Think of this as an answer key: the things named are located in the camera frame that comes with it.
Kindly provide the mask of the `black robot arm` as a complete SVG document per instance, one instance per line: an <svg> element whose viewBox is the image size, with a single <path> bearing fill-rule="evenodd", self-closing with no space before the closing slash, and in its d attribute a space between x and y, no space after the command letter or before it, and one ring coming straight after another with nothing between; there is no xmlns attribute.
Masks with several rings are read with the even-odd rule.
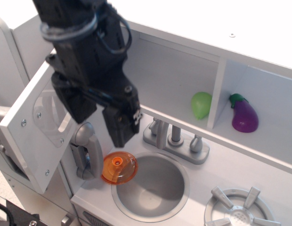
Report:
<svg viewBox="0 0 292 226"><path fill-rule="evenodd" d="M42 37L56 50L46 61L57 96L77 123L103 106L115 147L139 132L138 91L123 72L132 37L126 21L105 0L36 0Z"/></svg>

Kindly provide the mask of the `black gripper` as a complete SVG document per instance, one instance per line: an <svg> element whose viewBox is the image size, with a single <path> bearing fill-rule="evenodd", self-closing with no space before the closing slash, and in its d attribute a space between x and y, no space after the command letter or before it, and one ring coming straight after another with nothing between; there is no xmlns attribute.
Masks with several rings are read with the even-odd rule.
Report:
<svg viewBox="0 0 292 226"><path fill-rule="evenodd" d="M47 57L55 70L52 86L71 117L80 124L103 106L114 147L123 148L140 123L138 91L123 71L132 36L125 40L120 30L57 31L45 39L57 52Z"/></svg>

